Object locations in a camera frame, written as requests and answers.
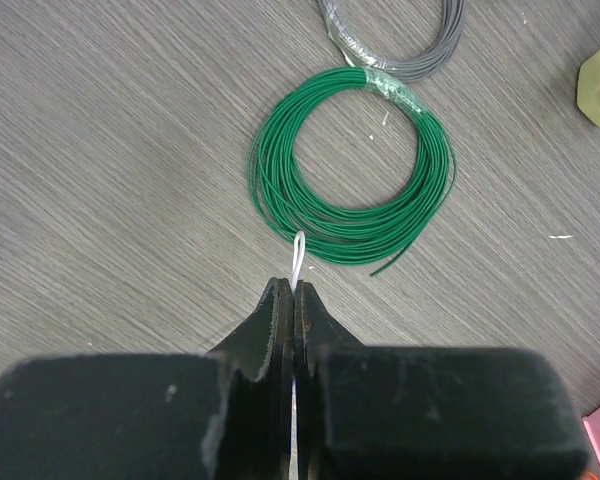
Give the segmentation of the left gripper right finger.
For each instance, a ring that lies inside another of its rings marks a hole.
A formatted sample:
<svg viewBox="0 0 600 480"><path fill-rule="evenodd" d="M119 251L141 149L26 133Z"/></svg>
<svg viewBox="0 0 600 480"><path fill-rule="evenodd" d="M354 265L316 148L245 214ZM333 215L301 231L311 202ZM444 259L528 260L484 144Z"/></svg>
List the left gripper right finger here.
<svg viewBox="0 0 600 480"><path fill-rule="evenodd" d="M369 346L307 282L294 295L303 479L576 479L589 447L539 353Z"/></svg>

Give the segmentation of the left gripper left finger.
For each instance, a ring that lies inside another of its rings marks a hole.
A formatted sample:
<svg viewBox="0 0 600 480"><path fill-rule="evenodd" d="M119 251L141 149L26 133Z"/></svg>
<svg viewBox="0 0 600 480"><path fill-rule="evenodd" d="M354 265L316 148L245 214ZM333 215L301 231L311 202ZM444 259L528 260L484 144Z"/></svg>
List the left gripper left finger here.
<svg viewBox="0 0 600 480"><path fill-rule="evenodd" d="M0 479L285 479L293 301L205 353L29 358L0 376Z"/></svg>

